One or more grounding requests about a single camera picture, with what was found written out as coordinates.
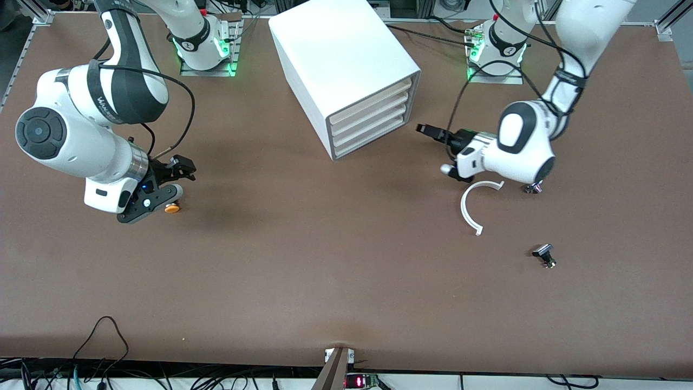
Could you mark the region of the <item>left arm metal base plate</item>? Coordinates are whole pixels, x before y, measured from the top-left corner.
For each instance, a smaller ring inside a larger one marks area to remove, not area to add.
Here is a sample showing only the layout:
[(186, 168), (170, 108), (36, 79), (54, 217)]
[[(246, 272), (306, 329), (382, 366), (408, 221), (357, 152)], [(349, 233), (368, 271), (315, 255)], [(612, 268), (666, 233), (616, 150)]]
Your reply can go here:
[(520, 85), (522, 76), (517, 70), (521, 66), (526, 42), (507, 44), (500, 41), (501, 48), (493, 44), (490, 32), (492, 21), (476, 25), (471, 35), (465, 37), (472, 47), (466, 49), (467, 80), (494, 84)]

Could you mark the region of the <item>aluminium table side rail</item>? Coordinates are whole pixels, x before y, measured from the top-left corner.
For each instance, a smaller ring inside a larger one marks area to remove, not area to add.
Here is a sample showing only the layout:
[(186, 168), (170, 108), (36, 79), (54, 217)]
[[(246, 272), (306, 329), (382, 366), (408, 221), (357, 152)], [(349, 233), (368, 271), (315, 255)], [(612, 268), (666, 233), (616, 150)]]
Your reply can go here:
[(36, 26), (33, 19), (19, 16), (0, 30), (0, 113), (24, 62)]

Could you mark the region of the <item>white curved plastic piece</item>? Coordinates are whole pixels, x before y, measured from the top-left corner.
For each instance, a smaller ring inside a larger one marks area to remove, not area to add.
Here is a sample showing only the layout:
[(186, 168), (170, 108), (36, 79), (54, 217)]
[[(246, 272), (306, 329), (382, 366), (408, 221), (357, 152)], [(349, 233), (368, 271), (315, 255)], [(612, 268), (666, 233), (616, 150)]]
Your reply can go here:
[(460, 212), (462, 218), (465, 220), (466, 224), (468, 224), (475, 232), (476, 236), (480, 236), (483, 233), (483, 226), (478, 224), (469, 214), (468, 207), (466, 205), (467, 198), (469, 194), (471, 193), (472, 190), (475, 188), (480, 188), (480, 187), (486, 187), (486, 188), (491, 188), (496, 191), (500, 191), (501, 188), (503, 188), (505, 185), (505, 181), (500, 181), (500, 182), (495, 182), (495, 181), (479, 181), (477, 183), (471, 184), (461, 195), (460, 198)]

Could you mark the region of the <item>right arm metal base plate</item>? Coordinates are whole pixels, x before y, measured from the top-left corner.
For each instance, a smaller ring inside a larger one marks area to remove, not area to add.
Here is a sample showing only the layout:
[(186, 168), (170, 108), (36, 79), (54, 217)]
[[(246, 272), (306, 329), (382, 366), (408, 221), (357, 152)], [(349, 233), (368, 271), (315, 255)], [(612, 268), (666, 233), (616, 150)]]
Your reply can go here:
[(245, 21), (227, 21), (213, 15), (205, 16), (210, 23), (209, 33), (195, 51), (188, 51), (189, 43), (179, 45), (181, 76), (234, 77), (236, 75)]

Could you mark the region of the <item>aluminium frame corner profile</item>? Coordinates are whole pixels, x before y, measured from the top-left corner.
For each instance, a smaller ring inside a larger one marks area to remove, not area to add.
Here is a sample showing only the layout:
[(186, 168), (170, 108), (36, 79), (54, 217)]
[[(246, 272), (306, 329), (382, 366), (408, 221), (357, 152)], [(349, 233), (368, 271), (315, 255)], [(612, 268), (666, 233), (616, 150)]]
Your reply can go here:
[(659, 19), (654, 21), (654, 27), (657, 32), (659, 42), (672, 42), (672, 31), (676, 22), (693, 10), (693, 0), (677, 0)]
[(50, 0), (15, 0), (22, 15), (32, 18), (34, 24), (48, 25), (55, 14)]

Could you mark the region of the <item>black headed silver switch part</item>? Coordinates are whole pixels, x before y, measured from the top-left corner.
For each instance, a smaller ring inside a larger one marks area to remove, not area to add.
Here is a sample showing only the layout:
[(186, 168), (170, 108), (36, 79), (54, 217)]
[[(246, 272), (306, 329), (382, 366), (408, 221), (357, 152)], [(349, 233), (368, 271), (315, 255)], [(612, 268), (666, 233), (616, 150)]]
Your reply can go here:
[(538, 247), (537, 249), (533, 250), (532, 256), (540, 258), (546, 269), (552, 269), (556, 267), (557, 264), (556, 259), (554, 259), (554, 257), (551, 255), (552, 249), (552, 244), (544, 244)]

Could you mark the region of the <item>device with red display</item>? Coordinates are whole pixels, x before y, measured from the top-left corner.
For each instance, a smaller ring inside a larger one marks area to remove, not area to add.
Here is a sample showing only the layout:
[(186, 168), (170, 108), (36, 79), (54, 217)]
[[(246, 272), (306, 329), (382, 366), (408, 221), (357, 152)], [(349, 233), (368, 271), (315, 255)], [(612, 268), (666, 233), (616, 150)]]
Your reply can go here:
[(344, 378), (344, 390), (370, 390), (379, 387), (378, 375), (349, 373)]

